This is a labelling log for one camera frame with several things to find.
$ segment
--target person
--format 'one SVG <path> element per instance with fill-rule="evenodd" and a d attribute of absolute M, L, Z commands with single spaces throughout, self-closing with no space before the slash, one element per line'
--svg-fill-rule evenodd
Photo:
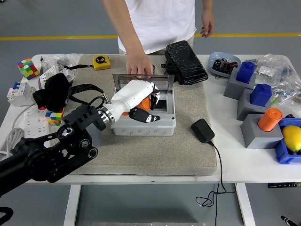
<path fill-rule="evenodd" d="M 193 43 L 195 0 L 102 0 L 118 35 L 119 51 L 127 54 L 128 74 L 153 74 L 147 54 L 168 44 Z M 202 0 L 202 37 L 214 32 L 213 0 Z"/>

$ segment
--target human hand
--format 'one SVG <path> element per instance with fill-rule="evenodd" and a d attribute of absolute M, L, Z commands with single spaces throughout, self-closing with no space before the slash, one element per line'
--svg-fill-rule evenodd
<path fill-rule="evenodd" d="M 152 62 L 144 51 L 127 52 L 128 74 L 153 74 Z"/>
<path fill-rule="evenodd" d="M 213 34 L 215 28 L 215 19 L 211 9 L 203 9 L 202 23 L 202 37 L 208 38 L 211 34 Z"/>

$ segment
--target beige mat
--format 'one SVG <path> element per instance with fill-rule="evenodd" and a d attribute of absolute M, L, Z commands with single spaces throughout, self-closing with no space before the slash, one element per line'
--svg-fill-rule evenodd
<path fill-rule="evenodd" d="M 92 64 L 94 55 L 83 55 L 80 64 Z M 126 73 L 125 55 L 108 55 L 111 69 L 95 71 L 78 69 L 73 85 L 91 83 L 100 87 L 111 98 L 114 94 L 112 74 Z M 149 56 L 155 74 L 163 74 L 164 56 Z M 77 98 L 89 102 L 98 93 L 86 91 Z M 216 171 L 213 147 L 195 137 L 190 126 L 204 118 L 209 122 L 203 83 L 180 86 L 174 83 L 176 127 L 171 137 L 116 136 L 110 128 L 102 132 L 102 146 L 98 156 L 80 167 L 76 174 L 126 175 L 189 175 L 210 176 Z M 68 101 L 68 109 L 79 104 Z"/>

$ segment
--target white robotic hand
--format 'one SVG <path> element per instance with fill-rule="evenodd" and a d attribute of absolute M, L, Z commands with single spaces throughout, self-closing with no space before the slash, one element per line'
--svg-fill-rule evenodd
<path fill-rule="evenodd" d="M 101 111 L 107 116 L 106 122 L 117 122 L 123 112 L 129 112 L 130 118 L 141 122 L 160 120 L 159 116 L 153 116 L 147 111 L 136 108 L 146 97 L 151 99 L 151 109 L 160 99 L 160 91 L 153 82 L 143 80 L 131 80 L 125 87 L 119 90 L 110 103 L 103 104 Z"/>

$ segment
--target human arm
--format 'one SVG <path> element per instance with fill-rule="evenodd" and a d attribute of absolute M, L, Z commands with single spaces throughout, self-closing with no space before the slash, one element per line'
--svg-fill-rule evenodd
<path fill-rule="evenodd" d="M 105 11 L 127 52 L 128 74 L 152 74 L 152 62 L 145 54 L 125 0 L 102 0 Z"/>
<path fill-rule="evenodd" d="M 202 37 L 208 38 L 214 32 L 215 19 L 213 15 L 213 0 L 202 0 Z"/>

